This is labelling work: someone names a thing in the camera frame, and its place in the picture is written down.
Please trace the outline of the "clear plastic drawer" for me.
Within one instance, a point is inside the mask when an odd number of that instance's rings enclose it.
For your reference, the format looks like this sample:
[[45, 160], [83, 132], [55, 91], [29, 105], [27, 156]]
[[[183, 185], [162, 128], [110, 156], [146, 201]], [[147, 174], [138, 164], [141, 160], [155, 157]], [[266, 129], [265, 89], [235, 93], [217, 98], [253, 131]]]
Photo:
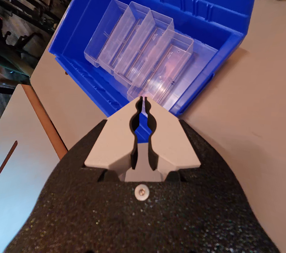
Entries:
[[121, 1], [110, 1], [102, 19], [84, 50], [85, 59], [94, 67], [98, 68], [100, 66], [98, 62], [99, 55], [127, 7], [128, 5]]
[[114, 76], [114, 70], [124, 51], [137, 33], [144, 20], [149, 19], [151, 9], [136, 2], [130, 2], [118, 19], [99, 57], [99, 65]]
[[174, 30], [173, 18], [150, 10], [120, 55], [114, 68], [115, 79], [124, 87], [130, 88], [148, 55], [167, 30]]
[[162, 105], [193, 54], [194, 40], [166, 30], [133, 79], [127, 99], [148, 97]]

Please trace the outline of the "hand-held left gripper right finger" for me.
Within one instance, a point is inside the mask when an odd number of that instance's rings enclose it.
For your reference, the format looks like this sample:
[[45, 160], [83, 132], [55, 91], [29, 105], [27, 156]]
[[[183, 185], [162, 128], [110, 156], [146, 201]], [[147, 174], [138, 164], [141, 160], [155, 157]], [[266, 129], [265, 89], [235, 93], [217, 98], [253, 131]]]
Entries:
[[193, 149], [179, 119], [151, 98], [145, 97], [148, 138], [148, 161], [153, 171], [166, 180], [170, 172], [194, 169], [201, 162]]

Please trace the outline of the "blue plastic bin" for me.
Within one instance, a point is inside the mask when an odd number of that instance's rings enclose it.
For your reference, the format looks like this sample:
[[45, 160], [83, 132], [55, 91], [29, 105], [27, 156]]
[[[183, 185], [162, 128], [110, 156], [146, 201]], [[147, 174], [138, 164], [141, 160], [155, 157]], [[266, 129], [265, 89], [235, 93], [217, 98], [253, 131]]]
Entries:
[[[55, 32], [49, 52], [97, 107], [111, 116], [127, 101], [127, 89], [84, 58], [111, 0], [72, 0]], [[245, 38], [255, 0], [118, 0], [147, 6], [174, 20], [175, 31], [194, 39], [190, 68], [174, 88], [170, 106], [176, 117], [192, 104], [217, 70]]]

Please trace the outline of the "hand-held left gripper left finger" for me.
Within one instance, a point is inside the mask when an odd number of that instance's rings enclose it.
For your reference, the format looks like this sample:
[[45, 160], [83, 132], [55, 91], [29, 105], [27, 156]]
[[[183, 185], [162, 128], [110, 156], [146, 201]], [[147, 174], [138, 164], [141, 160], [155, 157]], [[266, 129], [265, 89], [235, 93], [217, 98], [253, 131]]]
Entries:
[[126, 172], [134, 169], [138, 159], [135, 134], [142, 111], [142, 97], [137, 97], [106, 119], [84, 165], [106, 169], [125, 181]]

